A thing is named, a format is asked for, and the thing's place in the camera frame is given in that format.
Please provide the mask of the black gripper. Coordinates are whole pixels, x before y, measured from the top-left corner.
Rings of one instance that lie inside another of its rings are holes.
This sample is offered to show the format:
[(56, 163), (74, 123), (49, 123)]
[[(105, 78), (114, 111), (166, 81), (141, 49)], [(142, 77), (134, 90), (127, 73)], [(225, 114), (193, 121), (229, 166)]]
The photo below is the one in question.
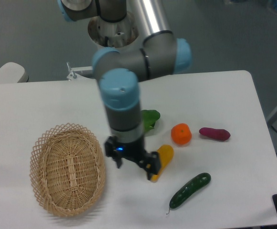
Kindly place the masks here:
[(134, 162), (140, 168), (145, 168), (147, 179), (151, 180), (161, 169), (160, 156), (157, 151), (148, 153), (144, 148), (144, 137), (130, 143), (122, 143), (117, 137), (110, 136), (104, 143), (105, 154), (111, 157), (117, 168), (123, 164), (123, 159)]

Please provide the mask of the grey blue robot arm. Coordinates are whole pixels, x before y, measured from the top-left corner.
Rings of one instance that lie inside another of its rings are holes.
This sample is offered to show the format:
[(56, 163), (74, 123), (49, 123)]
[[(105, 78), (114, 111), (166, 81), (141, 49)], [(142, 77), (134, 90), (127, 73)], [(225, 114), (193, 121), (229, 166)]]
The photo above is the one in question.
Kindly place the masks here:
[(144, 148), (139, 82), (188, 69), (188, 42), (174, 36), (159, 0), (60, 0), (58, 5), (67, 21), (97, 19), (103, 46), (92, 58), (92, 77), (112, 133), (106, 155), (118, 167), (123, 159), (132, 161), (152, 178), (161, 162), (157, 152)]

